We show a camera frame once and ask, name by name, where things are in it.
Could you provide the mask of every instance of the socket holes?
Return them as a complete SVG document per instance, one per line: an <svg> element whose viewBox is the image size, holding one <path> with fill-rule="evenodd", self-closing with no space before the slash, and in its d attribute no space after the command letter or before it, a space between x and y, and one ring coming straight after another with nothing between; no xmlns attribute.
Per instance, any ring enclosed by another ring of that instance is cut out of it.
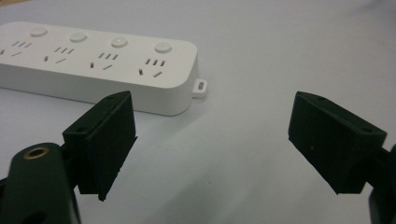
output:
<svg viewBox="0 0 396 224"><path fill-rule="evenodd" d="M106 66L103 70L107 70L107 69L109 69L110 67L112 67L113 65L111 64L111 65L109 65L109 66Z"/></svg>
<svg viewBox="0 0 396 224"><path fill-rule="evenodd" d="M111 53L108 53L107 55L106 55L106 57L104 57L105 56L105 53L101 53L100 55L99 55L99 59L106 59L106 60L108 60L108 59L111 59L111 60L116 60L118 57L119 57L119 55L118 54L116 54L116 55L114 55L112 58L111 58L111 56L112 56L113 54L111 54Z"/></svg>
<svg viewBox="0 0 396 224"><path fill-rule="evenodd" d="M59 47L54 52L57 53L58 51L60 51L59 53L71 54L74 51L74 49L70 49L69 51L67 51L67 50L68 50L68 48L63 49L63 48Z"/></svg>
<svg viewBox="0 0 396 224"><path fill-rule="evenodd" d="M21 41L17 41L17 42L15 42L13 45L12 45L12 47L17 47L17 48L21 48L21 47L25 47L26 49L29 47L29 46L31 46L32 45L32 43L29 43L29 44L27 44L26 42L21 42Z"/></svg>
<svg viewBox="0 0 396 224"><path fill-rule="evenodd" d="M154 77L158 77L160 74L162 74L163 72L159 72L157 74L154 75Z"/></svg>
<svg viewBox="0 0 396 224"><path fill-rule="evenodd" d="M63 62L63 61L65 61L66 59L61 59L61 60L59 60L58 62L56 62L56 63L61 63L61 62Z"/></svg>
<svg viewBox="0 0 396 224"><path fill-rule="evenodd" d="M18 54L22 54L22 52L14 53L11 57L17 56Z"/></svg>
<svg viewBox="0 0 396 224"><path fill-rule="evenodd" d="M146 64L149 64L150 62L151 62L151 59L146 60ZM159 63L159 60L157 60L157 59L152 61L153 66L159 65L159 66L163 67L165 65L165 63L166 63L166 61L161 61L161 63Z"/></svg>

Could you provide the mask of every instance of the black bracket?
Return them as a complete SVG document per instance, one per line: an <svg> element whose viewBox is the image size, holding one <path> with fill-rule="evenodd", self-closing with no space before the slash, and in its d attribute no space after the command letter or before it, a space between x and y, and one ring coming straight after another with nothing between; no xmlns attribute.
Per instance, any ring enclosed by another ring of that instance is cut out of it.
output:
<svg viewBox="0 0 396 224"><path fill-rule="evenodd" d="M12 159L0 181L0 223L80 223L73 191L103 201L136 140L128 91L107 96L64 133L64 145L42 143Z"/></svg>
<svg viewBox="0 0 396 224"><path fill-rule="evenodd" d="M361 193L366 182L373 223L396 215L396 146L382 145L387 133L328 99L297 92L289 140L338 193Z"/></svg>

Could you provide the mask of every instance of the white power strip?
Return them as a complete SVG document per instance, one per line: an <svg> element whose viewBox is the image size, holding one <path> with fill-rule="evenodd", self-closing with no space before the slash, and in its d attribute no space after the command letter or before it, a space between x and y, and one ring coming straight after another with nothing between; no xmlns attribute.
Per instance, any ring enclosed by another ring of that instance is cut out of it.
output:
<svg viewBox="0 0 396 224"><path fill-rule="evenodd" d="M190 42L12 22L0 26L0 87L88 103L130 91L135 110L174 116L207 82Z"/></svg>

